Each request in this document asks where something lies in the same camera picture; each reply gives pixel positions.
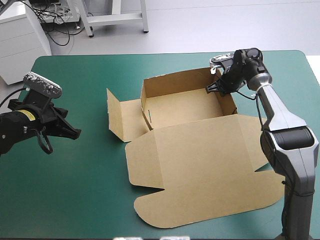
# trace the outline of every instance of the green table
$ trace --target green table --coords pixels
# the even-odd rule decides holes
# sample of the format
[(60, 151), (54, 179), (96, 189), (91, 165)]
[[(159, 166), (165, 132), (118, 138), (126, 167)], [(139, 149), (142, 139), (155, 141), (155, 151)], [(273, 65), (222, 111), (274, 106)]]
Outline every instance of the green table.
[[(140, 97), (144, 78), (209, 66), (212, 53), (40, 57), (32, 70), (63, 88), (57, 107), (82, 129), (80, 138), (51, 137), (46, 155), (35, 138), (0, 158), (0, 237), (113, 238), (188, 235), (192, 238), (272, 239), (281, 232), (283, 200), (265, 209), (173, 229), (146, 224), (133, 203), (155, 189), (128, 180), (125, 143), (108, 130), (106, 88), (121, 100)], [(320, 137), (320, 88), (300, 51), (267, 51), (264, 62), (287, 107)], [(251, 94), (246, 87), (243, 93)], [(257, 116), (253, 101), (233, 95), (240, 114)], [(320, 238), (319, 177), (311, 234)]]

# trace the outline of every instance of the white cabinet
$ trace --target white cabinet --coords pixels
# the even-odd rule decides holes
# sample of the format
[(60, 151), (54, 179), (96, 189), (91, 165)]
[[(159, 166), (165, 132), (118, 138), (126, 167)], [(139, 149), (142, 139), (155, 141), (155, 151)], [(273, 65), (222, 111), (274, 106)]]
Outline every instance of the white cabinet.
[(0, 16), (0, 78), (22, 81), (40, 56), (51, 55), (49, 41), (35, 14), (21, 2)]

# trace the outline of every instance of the cardboard box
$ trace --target cardboard box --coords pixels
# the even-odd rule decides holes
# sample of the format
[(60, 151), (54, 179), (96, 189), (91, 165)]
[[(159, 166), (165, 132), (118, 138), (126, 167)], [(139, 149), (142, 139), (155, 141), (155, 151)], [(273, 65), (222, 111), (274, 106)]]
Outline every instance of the cardboard box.
[(209, 68), (145, 79), (141, 98), (107, 90), (109, 128), (125, 147), (129, 181), (163, 189), (138, 197), (137, 214), (158, 228), (265, 208), (284, 194), (283, 177), (261, 148), (259, 119), (237, 114), (230, 94), (207, 94)]
[(207, 94), (216, 78), (208, 67), (151, 77), (143, 81), (141, 98), (129, 101), (107, 89), (109, 129), (130, 142), (152, 129), (236, 114), (230, 94)]

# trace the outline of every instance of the cardboard box flap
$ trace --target cardboard box flap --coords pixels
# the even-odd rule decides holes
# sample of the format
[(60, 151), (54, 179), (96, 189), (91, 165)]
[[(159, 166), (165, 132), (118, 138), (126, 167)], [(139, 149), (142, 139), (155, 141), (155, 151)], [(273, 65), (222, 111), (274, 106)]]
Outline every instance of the cardboard box flap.
[(163, 189), (156, 139), (150, 131), (125, 146), (129, 181), (132, 185)]
[(109, 129), (118, 138), (123, 142), (130, 142), (149, 131), (141, 113), (140, 99), (119, 101), (109, 89), (106, 94)]
[(143, 173), (141, 185), (155, 176), (160, 186), (161, 173), (164, 188), (138, 197), (137, 214), (152, 226), (174, 228), (274, 204), (284, 178), (255, 172), (268, 162), (260, 133), (258, 118), (234, 114), (154, 129), (128, 143), (130, 178)]
[(143, 81), (142, 92), (145, 92), (146, 98), (153, 98), (203, 89), (214, 81), (209, 67), (191, 69), (147, 78)]

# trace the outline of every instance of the gray floor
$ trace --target gray floor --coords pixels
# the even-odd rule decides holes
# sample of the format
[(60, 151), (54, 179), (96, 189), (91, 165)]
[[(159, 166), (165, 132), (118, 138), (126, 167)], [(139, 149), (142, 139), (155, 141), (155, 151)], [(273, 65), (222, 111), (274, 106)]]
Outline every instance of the gray floor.
[[(110, 12), (110, 0), (85, 1), (94, 15)], [(320, 55), (320, 0), (145, 1), (149, 33), (143, 33), (139, 23), (95, 27), (93, 38), (83, 31), (64, 47), (50, 41), (52, 54), (193, 53), (258, 47)], [(122, 13), (139, 9), (140, 0), (122, 0)], [(69, 27), (75, 31), (73, 24)], [(67, 36), (55, 33), (54, 39), (65, 43)], [(0, 99), (20, 86), (0, 80)], [(3, 106), (0, 113), (7, 110)]]

